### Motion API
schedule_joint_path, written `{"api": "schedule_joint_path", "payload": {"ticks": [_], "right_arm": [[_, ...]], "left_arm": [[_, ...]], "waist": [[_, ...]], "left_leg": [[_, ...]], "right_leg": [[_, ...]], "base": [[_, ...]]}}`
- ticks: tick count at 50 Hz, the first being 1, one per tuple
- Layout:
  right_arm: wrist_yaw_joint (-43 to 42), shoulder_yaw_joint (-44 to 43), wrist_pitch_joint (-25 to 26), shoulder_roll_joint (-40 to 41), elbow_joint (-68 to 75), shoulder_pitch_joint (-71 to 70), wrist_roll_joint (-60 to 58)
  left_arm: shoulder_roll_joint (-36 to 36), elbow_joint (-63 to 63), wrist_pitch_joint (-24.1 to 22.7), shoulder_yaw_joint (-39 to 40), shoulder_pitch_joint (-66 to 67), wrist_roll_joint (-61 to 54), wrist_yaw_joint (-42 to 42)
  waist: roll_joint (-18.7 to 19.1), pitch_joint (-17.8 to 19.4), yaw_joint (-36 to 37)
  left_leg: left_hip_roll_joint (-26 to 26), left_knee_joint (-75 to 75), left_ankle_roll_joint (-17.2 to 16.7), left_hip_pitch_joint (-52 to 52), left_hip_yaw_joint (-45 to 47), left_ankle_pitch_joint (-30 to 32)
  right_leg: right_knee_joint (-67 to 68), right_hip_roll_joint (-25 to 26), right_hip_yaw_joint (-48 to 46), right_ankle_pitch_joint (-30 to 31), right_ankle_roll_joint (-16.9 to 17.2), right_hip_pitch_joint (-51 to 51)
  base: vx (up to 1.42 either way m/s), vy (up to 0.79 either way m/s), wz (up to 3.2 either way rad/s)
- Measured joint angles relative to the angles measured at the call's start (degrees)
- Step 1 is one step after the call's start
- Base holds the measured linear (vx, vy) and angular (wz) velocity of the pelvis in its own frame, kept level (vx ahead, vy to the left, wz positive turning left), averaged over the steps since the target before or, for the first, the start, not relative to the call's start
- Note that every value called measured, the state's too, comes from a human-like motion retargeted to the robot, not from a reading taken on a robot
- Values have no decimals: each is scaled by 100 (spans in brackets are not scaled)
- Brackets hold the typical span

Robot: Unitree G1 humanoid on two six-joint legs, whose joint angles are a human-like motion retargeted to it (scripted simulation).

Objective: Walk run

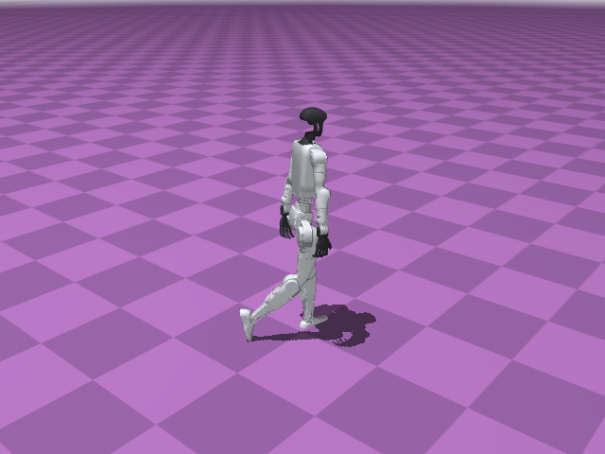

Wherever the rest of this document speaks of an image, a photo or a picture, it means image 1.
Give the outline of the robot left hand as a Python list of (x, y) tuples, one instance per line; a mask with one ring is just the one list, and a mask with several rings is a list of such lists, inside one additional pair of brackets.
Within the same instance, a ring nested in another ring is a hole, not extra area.
[[(287, 222), (286, 216), (289, 215), (289, 213), (284, 213), (284, 207), (281, 205), (281, 219), (280, 219), (280, 235), (281, 237), (285, 237), (285, 238), (291, 238), (289, 236), (289, 234), (292, 237), (295, 237), (292, 232), (291, 232), (291, 228), (289, 227), (289, 224)], [(282, 228), (283, 227), (283, 228)], [(288, 233), (289, 231), (289, 233)], [(286, 234), (286, 235), (285, 235)]]

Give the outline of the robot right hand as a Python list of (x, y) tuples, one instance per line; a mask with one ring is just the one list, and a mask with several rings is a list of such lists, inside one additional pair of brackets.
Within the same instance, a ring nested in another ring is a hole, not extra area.
[[(328, 233), (327, 235), (320, 235), (320, 227), (317, 227), (317, 237), (319, 238), (317, 245), (316, 245), (316, 252), (315, 254), (313, 254), (313, 257), (319, 258), (319, 257), (324, 257), (328, 254), (328, 248), (331, 250), (332, 249), (332, 245), (329, 242), (329, 238), (328, 237)], [(322, 250), (322, 252), (321, 252)], [(319, 254), (318, 254), (319, 253)]]

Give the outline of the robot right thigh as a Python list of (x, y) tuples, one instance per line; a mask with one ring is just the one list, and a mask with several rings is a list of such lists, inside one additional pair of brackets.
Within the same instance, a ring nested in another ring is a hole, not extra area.
[(317, 228), (311, 226), (308, 220), (301, 220), (296, 229), (296, 238), (299, 243), (302, 243), (298, 250), (298, 271), (296, 274), (287, 275), (283, 280), (283, 285), (286, 281), (293, 279), (299, 283), (299, 289), (301, 289), (314, 269), (317, 260), (316, 257), (312, 256), (316, 252), (316, 245), (319, 240)]

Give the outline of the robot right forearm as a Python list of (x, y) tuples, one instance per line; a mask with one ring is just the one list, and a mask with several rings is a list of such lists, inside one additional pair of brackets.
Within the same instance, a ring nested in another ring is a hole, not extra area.
[(327, 235), (328, 233), (328, 207), (329, 204), (328, 199), (329, 199), (329, 192), (326, 189), (322, 189), (319, 191), (318, 195), (317, 195), (317, 199), (316, 199), (316, 204), (315, 207), (317, 208), (317, 214), (316, 214), (316, 224), (317, 227), (320, 227), (320, 235)]

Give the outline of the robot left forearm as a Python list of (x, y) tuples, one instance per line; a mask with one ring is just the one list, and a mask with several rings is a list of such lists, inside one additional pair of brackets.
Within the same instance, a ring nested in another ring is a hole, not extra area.
[[(291, 204), (293, 202), (293, 195), (294, 193), (292, 192), (292, 183), (290, 183), (287, 178), (285, 180), (285, 186), (284, 186), (284, 194), (281, 198), (281, 205), (284, 207), (284, 213), (289, 213), (290, 208), (291, 208)], [(281, 206), (280, 206), (281, 209)]]

